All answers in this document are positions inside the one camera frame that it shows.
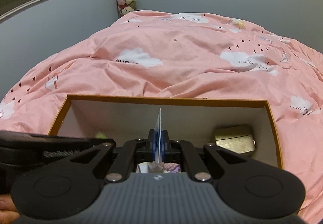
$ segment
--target card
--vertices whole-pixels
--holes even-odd
[[[154,139],[153,139],[153,159],[155,163],[158,165],[163,162],[164,157],[164,138],[163,138],[163,130],[162,130],[162,116],[161,116],[161,108],[159,108],[158,117],[154,129]]]

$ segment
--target cloud print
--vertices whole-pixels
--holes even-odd
[[[280,40],[281,42],[283,42],[283,43],[289,43],[290,42],[290,40],[288,40],[288,39],[284,39],[283,37],[282,38],[280,38],[280,36],[278,36],[278,35],[276,35],[276,34],[269,34],[269,33],[267,33],[267,35],[268,36],[272,36],[272,37],[274,37],[275,39],[278,39],[278,40]]]
[[[143,52],[141,48],[134,48],[133,50],[125,49],[120,53],[118,60],[121,62],[138,63],[145,67],[153,67],[156,65],[163,65],[163,62],[157,58],[150,58],[148,53]]]
[[[264,71],[272,76],[278,75],[274,66],[269,66],[265,63],[263,54],[253,54],[252,57],[245,52],[221,52],[220,58],[227,60],[235,67],[236,72],[247,71]]]
[[[127,22],[143,22],[141,19],[130,19],[127,21],[124,21],[123,23],[127,23]]]
[[[321,109],[312,110],[312,104],[308,100],[304,100],[302,97],[293,95],[290,97],[290,107],[296,109],[300,115],[298,118],[304,116],[304,115],[310,115],[310,114],[320,114]]]
[[[7,104],[4,102],[0,103],[0,119],[7,119],[12,116],[14,113],[14,101],[11,101]]]
[[[233,32],[233,33],[238,33],[238,32],[240,32],[240,30],[239,30],[239,29],[229,29],[229,31],[231,31],[231,32]]]
[[[179,13],[171,16],[172,19],[188,20],[196,23],[208,23],[207,17],[202,16],[200,13]]]

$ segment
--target pink duvet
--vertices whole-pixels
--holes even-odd
[[[306,186],[299,215],[323,218],[323,56],[296,40],[212,14],[129,13],[25,74],[0,130],[47,134],[67,94],[266,99],[284,168]]]

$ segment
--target finger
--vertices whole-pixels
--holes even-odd
[[[10,224],[19,218],[18,212],[0,210],[0,224]]]
[[[0,195],[0,209],[11,211],[17,210],[9,194]]]

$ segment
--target metal screw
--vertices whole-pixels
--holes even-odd
[[[106,179],[110,182],[116,182],[122,179],[122,175],[119,173],[110,173],[106,175]]]
[[[208,181],[211,178],[211,175],[206,172],[199,172],[194,176],[199,181]]]

